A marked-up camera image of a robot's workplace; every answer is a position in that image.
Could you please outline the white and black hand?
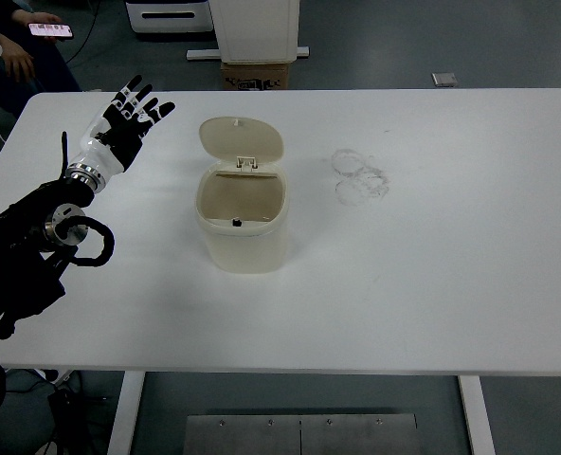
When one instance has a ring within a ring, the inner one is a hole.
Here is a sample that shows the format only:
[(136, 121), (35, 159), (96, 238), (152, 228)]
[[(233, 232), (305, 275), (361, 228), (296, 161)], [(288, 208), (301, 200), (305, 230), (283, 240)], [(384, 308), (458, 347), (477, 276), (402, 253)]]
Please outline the white and black hand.
[(110, 177), (125, 172), (139, 153), (144, 137), (175, 108), (153, 97), (153, 87), (134, 76), (106, 104), (87, 127), (72, 168), (86, 167)]

